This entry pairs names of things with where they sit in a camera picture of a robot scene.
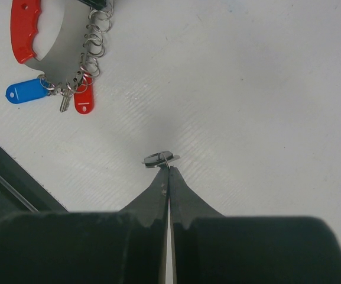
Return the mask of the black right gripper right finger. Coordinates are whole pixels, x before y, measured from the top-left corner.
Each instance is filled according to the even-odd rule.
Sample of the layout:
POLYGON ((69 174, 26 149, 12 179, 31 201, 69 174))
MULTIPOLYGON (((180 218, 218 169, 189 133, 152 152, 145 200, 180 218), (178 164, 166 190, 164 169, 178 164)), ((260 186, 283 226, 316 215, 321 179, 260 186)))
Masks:
POLYGON ((226 217, 169 173, 175 283, 341 283, 341 248, 321 219, 226 217))

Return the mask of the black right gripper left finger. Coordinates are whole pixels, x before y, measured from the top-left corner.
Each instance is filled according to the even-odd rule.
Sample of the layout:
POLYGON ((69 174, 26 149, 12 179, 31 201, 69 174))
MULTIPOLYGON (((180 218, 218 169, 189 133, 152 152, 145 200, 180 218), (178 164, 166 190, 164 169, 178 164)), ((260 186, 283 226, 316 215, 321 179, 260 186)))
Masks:
POLYGON ((117 212, 14 214, 0 222, 0 283, 164 283, 169 171, 117 212))

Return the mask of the black-headed key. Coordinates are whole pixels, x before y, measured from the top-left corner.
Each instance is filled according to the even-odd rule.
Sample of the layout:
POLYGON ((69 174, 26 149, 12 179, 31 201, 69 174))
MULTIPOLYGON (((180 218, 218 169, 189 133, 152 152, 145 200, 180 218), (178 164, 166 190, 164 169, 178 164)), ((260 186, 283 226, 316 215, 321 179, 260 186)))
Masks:
POLYGON ((180 159, 179 155, 166 150, 145 157, 142 164, 144 164, 146 168, 167 167, 169 169, 170 163, 178 159, 180 159))

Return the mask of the red key tag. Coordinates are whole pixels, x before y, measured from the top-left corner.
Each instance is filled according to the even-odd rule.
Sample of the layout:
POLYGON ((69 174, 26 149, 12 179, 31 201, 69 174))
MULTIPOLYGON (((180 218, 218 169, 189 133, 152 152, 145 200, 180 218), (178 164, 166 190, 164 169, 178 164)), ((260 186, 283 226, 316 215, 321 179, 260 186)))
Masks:
POLYGON ((85 77, 73 97, 75 110, 82 115, 89 114, 95 106, 93 79, 85 77))

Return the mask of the blue key tag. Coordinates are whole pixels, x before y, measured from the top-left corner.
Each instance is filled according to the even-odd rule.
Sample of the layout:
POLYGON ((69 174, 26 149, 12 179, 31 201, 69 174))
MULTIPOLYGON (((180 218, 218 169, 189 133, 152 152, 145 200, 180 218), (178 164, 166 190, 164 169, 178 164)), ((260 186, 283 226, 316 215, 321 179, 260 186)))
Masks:
POLYGON ((12 104, 22 104, 44 98, 47 93, 40 79, 32 79, 8 86, 5 97, 12 104))

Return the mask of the red-handled metal key organizer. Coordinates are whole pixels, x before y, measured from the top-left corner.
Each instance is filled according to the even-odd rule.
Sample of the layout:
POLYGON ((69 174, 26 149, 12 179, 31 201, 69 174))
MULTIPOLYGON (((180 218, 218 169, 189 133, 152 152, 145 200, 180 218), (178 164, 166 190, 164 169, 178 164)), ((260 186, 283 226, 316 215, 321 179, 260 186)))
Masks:
POLYGON ((59 33, 48 53, 38 59, 41 1, 13 1, 10 17, 12 52, 16 61, 40 71, 45 95, 85 90, 87 79, 100 75, 98 60, 105 54, 104 34, 112 27, 113 1, 65 1, 59 33))

